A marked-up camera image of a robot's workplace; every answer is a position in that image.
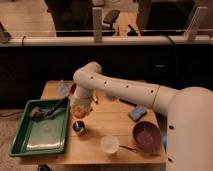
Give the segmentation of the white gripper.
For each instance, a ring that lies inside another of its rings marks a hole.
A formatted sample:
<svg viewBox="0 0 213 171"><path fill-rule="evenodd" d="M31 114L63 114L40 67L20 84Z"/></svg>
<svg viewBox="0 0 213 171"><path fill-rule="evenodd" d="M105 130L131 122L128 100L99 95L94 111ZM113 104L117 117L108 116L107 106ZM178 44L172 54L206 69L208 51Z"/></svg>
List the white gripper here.
<svg viewBox="0 0 213 171"><path fill-rule="evenodd" d="M88 115L92 111L91 107L92 97L79 97L73 95L71 97L71 111L73 114L80 113Z"/></svg>

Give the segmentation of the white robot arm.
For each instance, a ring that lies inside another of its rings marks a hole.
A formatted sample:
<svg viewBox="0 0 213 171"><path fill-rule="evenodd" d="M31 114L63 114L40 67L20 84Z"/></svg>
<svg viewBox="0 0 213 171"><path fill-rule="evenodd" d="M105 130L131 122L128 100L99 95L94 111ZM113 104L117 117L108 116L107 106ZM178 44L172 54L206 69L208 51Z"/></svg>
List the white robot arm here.
<svg viewBox="0 0 213 171"><path fill-rule="evenodd" d="M166 171L213 171L212 90L203 87L177 90L107 77L96 62L77 69L73 81L75 117L83 118L90 113L95 90L142 105L167 118Z"/></svg>

